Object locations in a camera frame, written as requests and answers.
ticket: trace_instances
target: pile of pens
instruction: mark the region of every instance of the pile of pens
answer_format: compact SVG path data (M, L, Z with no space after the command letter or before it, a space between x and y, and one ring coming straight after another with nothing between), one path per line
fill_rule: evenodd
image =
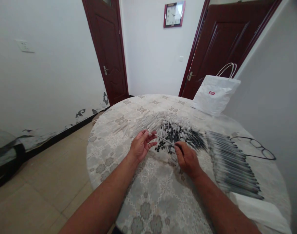
M196 151L207 150L203 134L190 127L185 128L175 123L164 121L163 125L157 130L156 136L159 138L159 144L155 150L159 152L161 149L166 149L174 163L177 162L177 157L172 154L175 153L174 143L177 141L186 142Z
M184 141L196 151L207 150L204 136L191 125L187 117L178 116L169 111L147 112L137 119L131 137L135 137L140 131L147 129L156 131L158 145L155 150L166 150L170 155L170 161L177 165L174 143Z
M259 183L242 150L238 149L229 136L212 131L205 134L213 161L213 172L221 190L263 200L258 194Z

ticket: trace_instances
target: door handle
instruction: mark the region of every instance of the door handle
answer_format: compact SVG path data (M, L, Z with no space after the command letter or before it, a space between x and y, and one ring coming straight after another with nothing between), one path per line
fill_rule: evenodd
M104 73L105 73L105 75L107 75L107 71L108 71L108 69L106 69L105 65L103 66L103 69L104 69Z
M190 72L190 75L188 76L187 80L190 81L192 76L196 76L196 75L193 75L193 72Z

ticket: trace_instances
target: wall socket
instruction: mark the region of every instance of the wall socket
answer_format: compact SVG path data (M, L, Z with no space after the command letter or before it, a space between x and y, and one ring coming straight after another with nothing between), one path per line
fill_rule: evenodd
M19 48L21 49L21 51L34 53L34 50L30 47L27 41L22 41L22 40L15 40L15 41L19 45Z

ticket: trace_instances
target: row of pens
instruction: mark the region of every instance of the row of pens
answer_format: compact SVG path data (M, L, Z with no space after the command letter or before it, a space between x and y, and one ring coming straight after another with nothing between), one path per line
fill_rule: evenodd
M213 162L215 179L223 191L235 192L263 200L255 175L246 161L246 155L229 136L208 131L205 133Z
M161 149L166 149L171 156L171 162L177 164L176 156L173 154L173 143L179 140L185 141L195 150L205 150L210 154L215 179L221 190L264 199L258 194L261 191L259 183L246 161L246 155L230 140L229 136L212 131L206 132L207 148L203 134L192 128L188 132L183 131L182 128L172 128L170 124L165 124L164 128L169 131L163 132L162 136L158 135L160 140L155 150L159 152Z

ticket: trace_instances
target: tablecloth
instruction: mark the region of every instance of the tablecloth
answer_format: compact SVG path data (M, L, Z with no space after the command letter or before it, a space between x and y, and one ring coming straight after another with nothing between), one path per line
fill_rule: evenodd
M233 137L252 137L235 120L225 115L211 117L191 108L191 103L192 100L170 95L140 95L115 104L101 115L87 146L87 169L93 189L106 179L129 151L132 139L127 134L123 136L123 131L117 134L113 131L128 122L131 132L136 119L147 111L169 111L188 117L201 132L212 130ZM262 156L249 140L235 138L234 141L244 153ZM197 156L202 169L215 182L210 156L205 151ZM140 163L116 221L123 233L213 233L210 219L191 180L169 164L168 158L165 151L151 149ZM276 163L249 157L247 162L260 183L260 194L265 201L275 204L290 223L290 200Z

